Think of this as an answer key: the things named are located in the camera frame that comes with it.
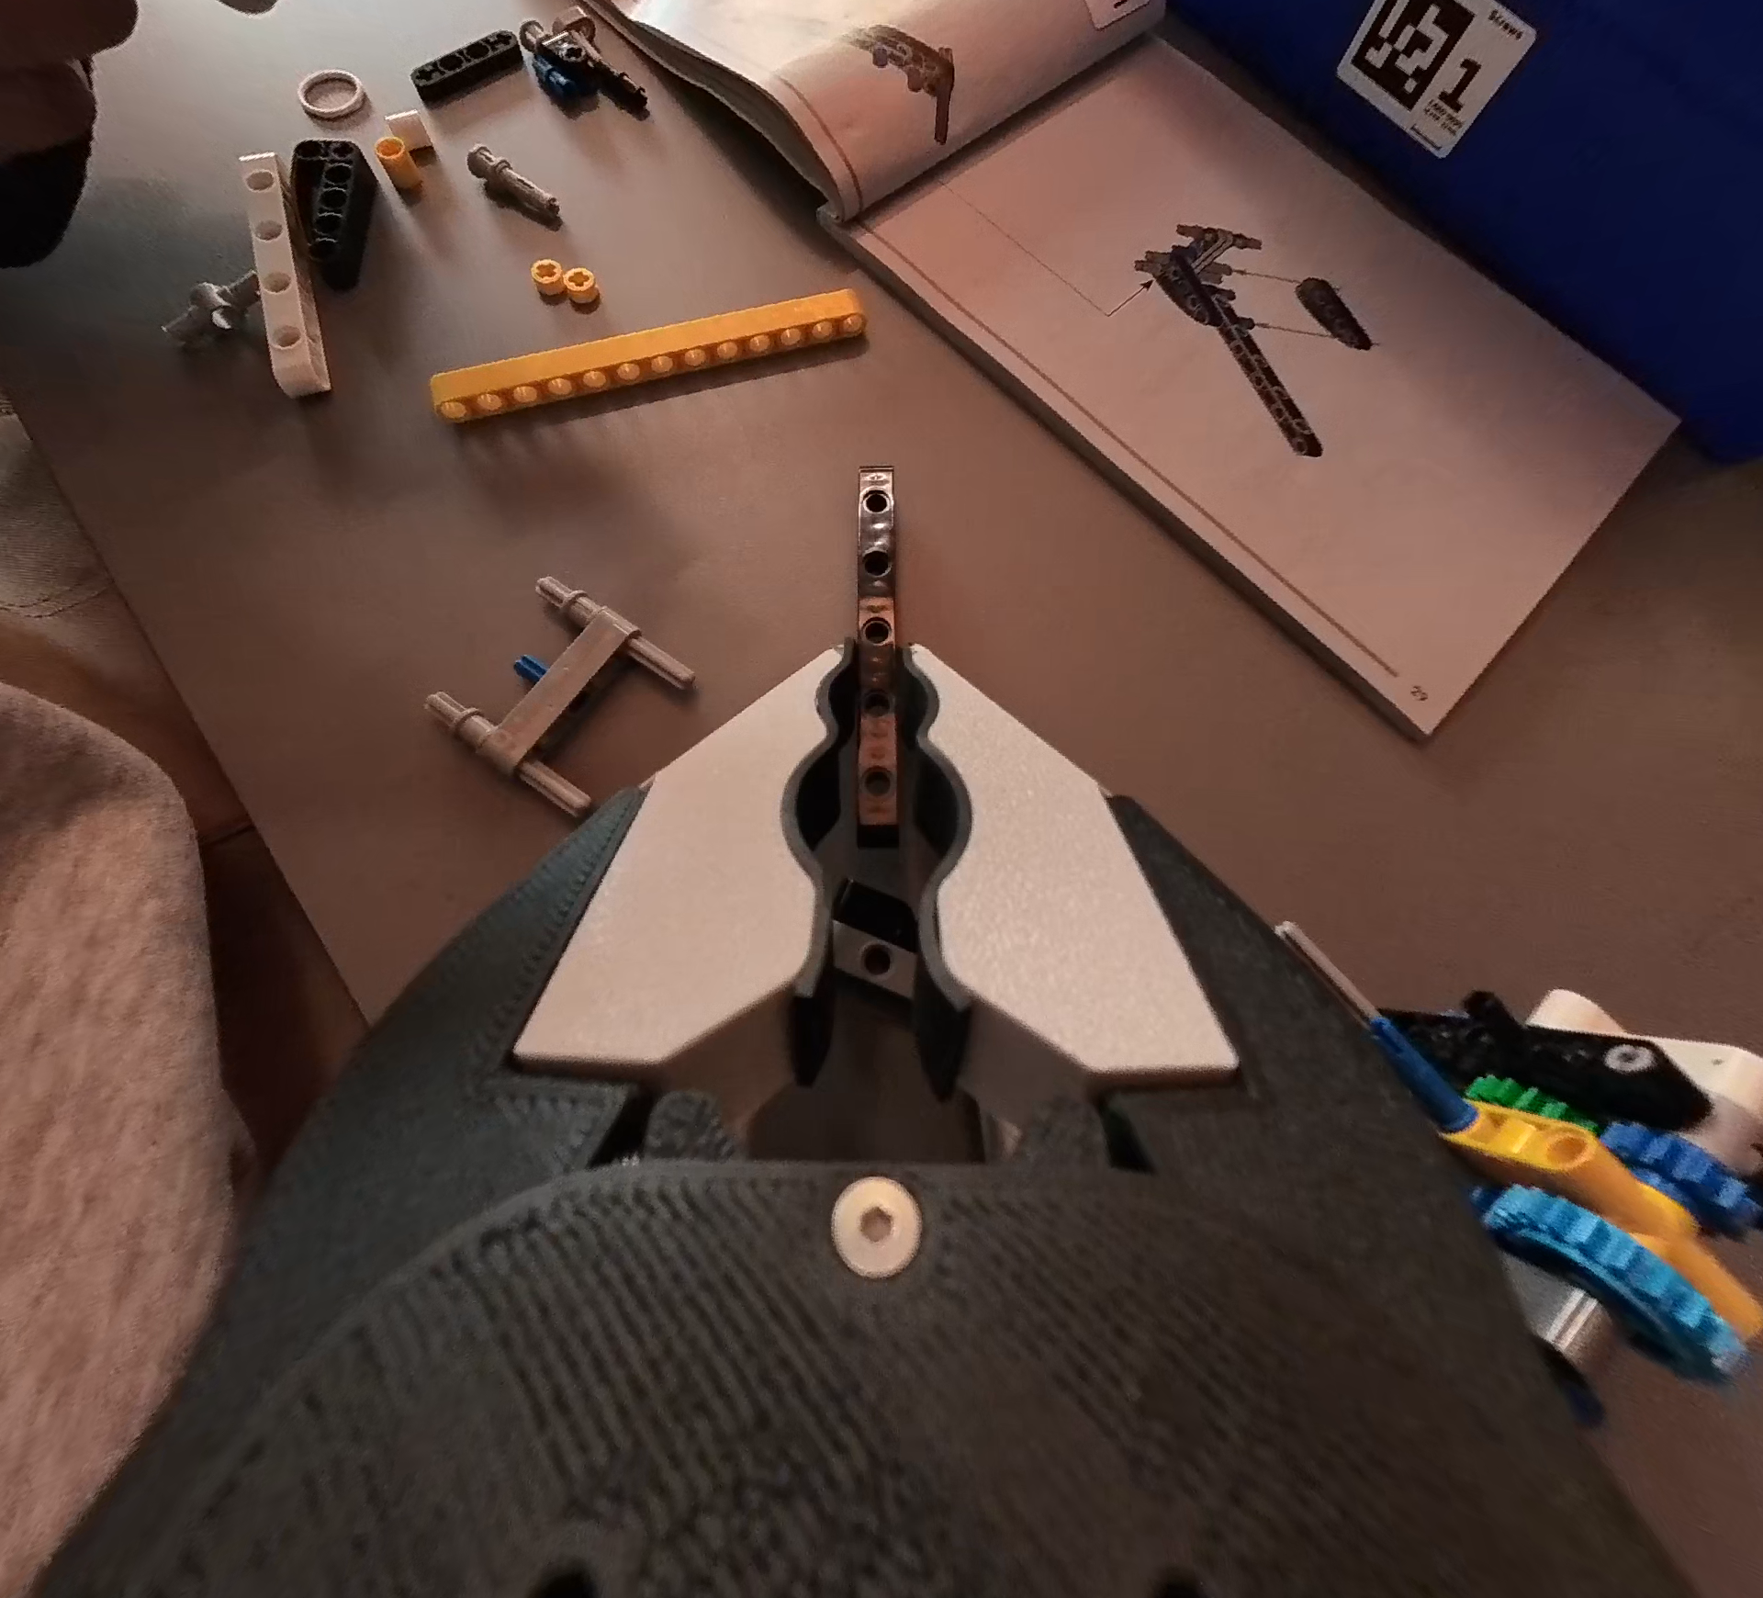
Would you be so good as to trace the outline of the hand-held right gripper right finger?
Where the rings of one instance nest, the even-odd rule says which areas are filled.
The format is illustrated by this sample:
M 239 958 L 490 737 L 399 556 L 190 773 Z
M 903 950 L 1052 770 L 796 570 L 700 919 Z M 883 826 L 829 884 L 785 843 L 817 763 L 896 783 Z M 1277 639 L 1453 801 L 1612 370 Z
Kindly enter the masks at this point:
M 1240 1055 L 1114 799 L 924 644 L 910 1028 L 937 1096 L 987 1114 L 1232 1081 Z

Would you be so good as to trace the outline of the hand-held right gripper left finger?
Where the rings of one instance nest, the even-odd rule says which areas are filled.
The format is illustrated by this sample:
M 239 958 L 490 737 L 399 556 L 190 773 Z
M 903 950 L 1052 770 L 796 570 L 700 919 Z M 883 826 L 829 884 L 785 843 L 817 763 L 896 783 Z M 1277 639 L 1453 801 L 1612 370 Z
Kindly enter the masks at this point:
M 700 1090 L 726 1121 L 789 1085 L 825 925 L 794 792 L 843 662 L 825 649 L 653 773 L 514 1043 L 526 1071 Z

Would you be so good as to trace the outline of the long black lego beam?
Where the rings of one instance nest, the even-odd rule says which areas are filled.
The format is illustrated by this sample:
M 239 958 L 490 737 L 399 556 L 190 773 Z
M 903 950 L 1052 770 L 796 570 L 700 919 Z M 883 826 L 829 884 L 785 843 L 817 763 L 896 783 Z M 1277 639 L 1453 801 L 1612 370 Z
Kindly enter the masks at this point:
M 903 743 L 894 592 L 894 470 L 856 474 L 848 860 L 833 896 L 832 954 L 853 991 L 910 1021 L 917 926 L 903 853 Z

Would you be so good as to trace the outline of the short black lego beam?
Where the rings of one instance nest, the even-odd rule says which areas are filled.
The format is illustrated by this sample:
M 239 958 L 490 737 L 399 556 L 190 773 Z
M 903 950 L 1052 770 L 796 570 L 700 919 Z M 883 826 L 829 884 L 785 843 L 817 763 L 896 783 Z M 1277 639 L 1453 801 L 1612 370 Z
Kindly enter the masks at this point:
M 514 30 L 497 27 L 411 68 L 411 89 L 425 107 L 463 98 L 522 68 L 526 49 Z

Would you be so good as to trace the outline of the grey lego axle assembly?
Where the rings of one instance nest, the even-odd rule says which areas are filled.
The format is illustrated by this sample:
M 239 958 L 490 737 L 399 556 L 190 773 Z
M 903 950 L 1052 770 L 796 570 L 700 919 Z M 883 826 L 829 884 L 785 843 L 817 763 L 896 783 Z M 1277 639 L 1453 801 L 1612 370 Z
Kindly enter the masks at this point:
M 499 718 L 443 692 L 425 696 L 425 709 L 460 748 L 499 778 L 539 794 L 550 807 L 582 819 L 594 799 L 542 758 L 549 735 L 570 709 L 591 697 L 626 666 L 638 666 L 672 692 L 694 692 L 695 673 L 655 644 L 638 623 L 567 582 L 542 575 L 538 596 L 554 617 L 571 626 L 571 638 L 550 662 L 538 662 L 522 679 L 521 700 Z

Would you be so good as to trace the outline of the black lego pin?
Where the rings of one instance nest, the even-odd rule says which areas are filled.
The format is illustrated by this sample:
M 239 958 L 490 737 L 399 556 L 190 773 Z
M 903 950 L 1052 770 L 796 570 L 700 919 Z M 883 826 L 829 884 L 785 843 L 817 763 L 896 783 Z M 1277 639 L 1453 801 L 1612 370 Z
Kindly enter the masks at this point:
M 567 26 L 554 33 L 550 55 L 574 93 L 583 98 L 605 96 L 634 116 L 650 112 L 646 89 L 605 58 L 594 35 L 589 35 L 589 26 Z

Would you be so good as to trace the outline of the grey lego axle pin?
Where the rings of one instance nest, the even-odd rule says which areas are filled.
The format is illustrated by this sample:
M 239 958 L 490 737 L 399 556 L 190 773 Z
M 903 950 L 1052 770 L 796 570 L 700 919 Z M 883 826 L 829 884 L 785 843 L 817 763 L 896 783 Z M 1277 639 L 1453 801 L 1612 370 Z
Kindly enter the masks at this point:
M 494 153 L 487 145 L 479 141 L 470 147 L 464 153 L 464 166 L 484 183 L 485 193 L 497 199 L 501 204 L 511 204 L 526 217 L 554 225 L 561 222 L 557 195 L 521 175 L 506 157 Z

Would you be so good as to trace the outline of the black bent lego beam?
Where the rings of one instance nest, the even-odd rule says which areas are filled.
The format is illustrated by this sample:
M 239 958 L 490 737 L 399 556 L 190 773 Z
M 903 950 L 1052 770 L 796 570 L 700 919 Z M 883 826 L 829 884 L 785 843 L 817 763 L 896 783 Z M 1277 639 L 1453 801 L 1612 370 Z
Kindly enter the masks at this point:
M 303 137 L 291 147 L 291 199 L 316 276 L 333 291 L 360 283 L 378 179 L 353 139 Z

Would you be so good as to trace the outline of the white lego beam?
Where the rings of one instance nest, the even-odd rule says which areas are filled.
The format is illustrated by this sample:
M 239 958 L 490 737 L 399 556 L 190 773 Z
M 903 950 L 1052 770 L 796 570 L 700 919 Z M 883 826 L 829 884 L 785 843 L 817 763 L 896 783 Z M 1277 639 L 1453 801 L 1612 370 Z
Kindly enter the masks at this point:
M 241 195 L 249 224 L 261 331 L 278 388 L 291 398 L 332 391 L 312 273 L 281 157 L 243 153 Z

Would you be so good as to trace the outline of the grey lego connector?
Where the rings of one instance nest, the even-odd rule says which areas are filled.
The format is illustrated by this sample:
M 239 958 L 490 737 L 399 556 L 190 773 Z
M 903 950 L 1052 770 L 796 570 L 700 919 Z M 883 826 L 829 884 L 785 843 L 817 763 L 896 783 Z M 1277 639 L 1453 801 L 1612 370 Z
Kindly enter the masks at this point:
M 226 283 L 199 283 L 190 287 L 184 306 L 162 327 L 167 342 L 180 352 L 200 352 L 232 340 L 259 306 L 259 277 L 243 270 Z

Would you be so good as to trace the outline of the multicolour lego gear assembly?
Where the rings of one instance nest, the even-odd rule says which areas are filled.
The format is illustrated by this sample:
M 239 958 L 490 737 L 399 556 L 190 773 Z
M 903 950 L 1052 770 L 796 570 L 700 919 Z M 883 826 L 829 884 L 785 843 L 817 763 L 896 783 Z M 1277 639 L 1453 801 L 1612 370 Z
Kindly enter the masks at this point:
M 1352 1009 L 1467 1170 L 1531 1343 L 1584 1424 L 1627 1346 L 1727 1387 L 1759 1350 L 1759 1292 L 1720 1256 L 1759 1234 L 1761 1055 L 1640 1035 L 1580 992 L 1525 1016 L 1494 992 L 1377 1009 L 1293 922 L 1282 944 Z

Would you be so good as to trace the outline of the lego instruction booklet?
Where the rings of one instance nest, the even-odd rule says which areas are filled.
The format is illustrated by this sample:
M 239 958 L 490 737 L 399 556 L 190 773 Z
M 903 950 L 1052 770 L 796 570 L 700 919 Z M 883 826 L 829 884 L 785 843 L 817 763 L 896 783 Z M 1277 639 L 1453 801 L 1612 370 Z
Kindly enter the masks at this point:
M 1163 30 L 1166 0 L 594 0 L 1400 728 L 1676 430 Z

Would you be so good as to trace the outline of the long yellow lego beam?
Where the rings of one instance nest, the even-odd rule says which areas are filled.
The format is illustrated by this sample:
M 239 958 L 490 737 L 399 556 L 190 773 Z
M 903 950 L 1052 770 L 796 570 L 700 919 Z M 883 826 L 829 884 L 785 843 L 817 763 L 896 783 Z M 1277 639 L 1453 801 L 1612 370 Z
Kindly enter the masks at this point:
M 869 307 L 854 290 L 815 291 L 439 370 L 429 376 L 429 407 L 449 423 L 493 419 L 817 352 L 866 331 Z

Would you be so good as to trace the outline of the person's grey sweatshirt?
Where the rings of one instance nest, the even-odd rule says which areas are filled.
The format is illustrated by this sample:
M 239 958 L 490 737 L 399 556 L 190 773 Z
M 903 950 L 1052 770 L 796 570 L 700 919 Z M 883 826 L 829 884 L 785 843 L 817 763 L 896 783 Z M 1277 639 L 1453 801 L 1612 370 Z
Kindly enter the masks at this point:
M 3 938 L 3 1593 L 31 1593 L 180 1381 L 251 1158 L 184 799 L 16 686 Z

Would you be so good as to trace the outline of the large blue plastic bin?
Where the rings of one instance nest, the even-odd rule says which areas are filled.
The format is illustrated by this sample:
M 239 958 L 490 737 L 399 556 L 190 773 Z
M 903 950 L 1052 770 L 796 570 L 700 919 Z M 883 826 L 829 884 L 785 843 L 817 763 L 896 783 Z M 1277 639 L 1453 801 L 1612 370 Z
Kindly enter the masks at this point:
M 1761 0 L 1170 0 L 1709 458 L 1761 442 Z

